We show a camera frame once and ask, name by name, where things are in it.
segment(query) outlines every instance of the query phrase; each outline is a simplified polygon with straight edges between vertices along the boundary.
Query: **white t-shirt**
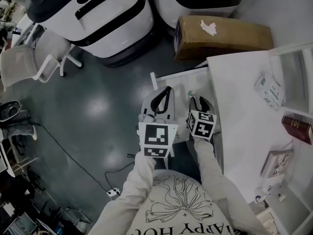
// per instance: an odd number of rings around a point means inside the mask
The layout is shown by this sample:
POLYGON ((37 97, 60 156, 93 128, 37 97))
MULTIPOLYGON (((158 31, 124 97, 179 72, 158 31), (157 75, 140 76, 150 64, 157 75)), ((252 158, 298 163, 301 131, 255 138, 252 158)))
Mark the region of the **white t-shirt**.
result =
POLYGON ((152 190, 127 235, 234 234, 227 219, 196 180, 167 170, 152 190))

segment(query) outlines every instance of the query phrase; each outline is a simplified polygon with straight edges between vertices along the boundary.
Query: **shoe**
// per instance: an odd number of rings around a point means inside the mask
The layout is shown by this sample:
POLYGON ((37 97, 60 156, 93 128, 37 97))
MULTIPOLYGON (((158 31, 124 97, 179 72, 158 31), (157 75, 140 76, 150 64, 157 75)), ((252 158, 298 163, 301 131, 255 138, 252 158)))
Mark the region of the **shoe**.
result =
POLYGON ((34 134, 33 135, 31 135, 32 137, 33 137, 33 140, 37 140, 37 132, 36 132, 36 128, 35 128, 35 126, 33 125, 33 129, 34 129, 34 134))

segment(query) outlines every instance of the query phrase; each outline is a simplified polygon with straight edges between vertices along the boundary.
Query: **graphic print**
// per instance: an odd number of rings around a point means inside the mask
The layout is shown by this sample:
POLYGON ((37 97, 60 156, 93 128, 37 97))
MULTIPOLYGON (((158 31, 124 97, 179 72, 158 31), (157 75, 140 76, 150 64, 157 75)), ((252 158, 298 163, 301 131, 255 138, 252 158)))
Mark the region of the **graphic print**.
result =
POLYGON ((166 189, 164 203, 154 202, 151 209, 146 211, 146 223, 160 220, 167 222, 177 214, 191 215, 196 220, 213 217, 212 200, 206 200, 201 186, 189 177, 174 177, 174 182, 168 180, 170 176, 158 183, 166 189))
POLYGON ((195 117, 194 117, 192 114, 190 114, 190 118, 189 118, 189 130, 191 130, 191 132, 192 132, 192 130, 194 129, 195 122, 196 122, 195 117))
POLYGON ((166 156, 166 149, 162 149, 162 148, 148 148, 145 147, 144 148, 145 151, 145 156, 147 157, 157 157, 157 158, 165 158, 166 156))
POLYGON ((214 122, 213 115, 208 113, 199 112, 199 119, 214 122))
POLYGON ((168 126, 147 124, 145 144, 168 145, 168 126))
POLYGON ((195 135, 204 138, 209 138, 212 131, 213 125, 209 123, 198 122, 195 135))

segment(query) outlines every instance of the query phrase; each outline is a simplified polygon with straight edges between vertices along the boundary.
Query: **white desk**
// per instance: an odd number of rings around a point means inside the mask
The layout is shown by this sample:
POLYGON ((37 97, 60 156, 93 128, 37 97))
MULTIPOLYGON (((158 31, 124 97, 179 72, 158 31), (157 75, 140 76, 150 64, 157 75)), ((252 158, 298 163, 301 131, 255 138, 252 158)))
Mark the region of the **white desk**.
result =
POLYGON ((261 71, 272 73, 266 51, 207 58, 221 120, 224 175, 248 203, 261 186, 261 168, 271 150, 292 138, 281 124, 284 110, 271 109, 255 92, 261 71))

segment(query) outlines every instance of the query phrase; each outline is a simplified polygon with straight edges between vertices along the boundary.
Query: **white sleeve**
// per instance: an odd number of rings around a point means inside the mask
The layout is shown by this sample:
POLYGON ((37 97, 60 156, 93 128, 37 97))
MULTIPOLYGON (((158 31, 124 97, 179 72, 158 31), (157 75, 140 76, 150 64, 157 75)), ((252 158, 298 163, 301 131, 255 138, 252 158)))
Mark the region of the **white sleeve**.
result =
POLYGON ((213 200, 227 199, 229 215, 235 229, 249 234, 267 235, 266 229, 257 219, 238 188, 223 176, 213 153, 213 145, 203 139, 194 138, 194 140, 203 189, 213 200))
POLYGON ((138 152, 134 169, 128 174, 121 196, 103 209, 89 235, 125 235, 153 183, 155 161, 138 152))

